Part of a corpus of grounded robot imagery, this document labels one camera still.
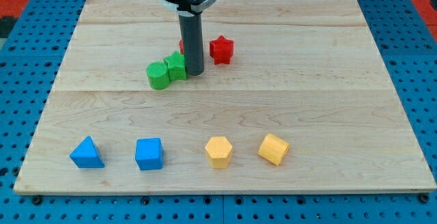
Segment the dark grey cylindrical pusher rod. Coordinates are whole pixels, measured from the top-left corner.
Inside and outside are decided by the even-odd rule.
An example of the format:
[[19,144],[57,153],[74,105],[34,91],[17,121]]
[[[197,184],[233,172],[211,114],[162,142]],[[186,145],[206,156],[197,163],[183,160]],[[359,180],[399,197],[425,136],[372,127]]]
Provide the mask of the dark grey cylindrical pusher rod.
[[201,15],[179,16],[179,22],[186,72],[198,76],[204,71]]

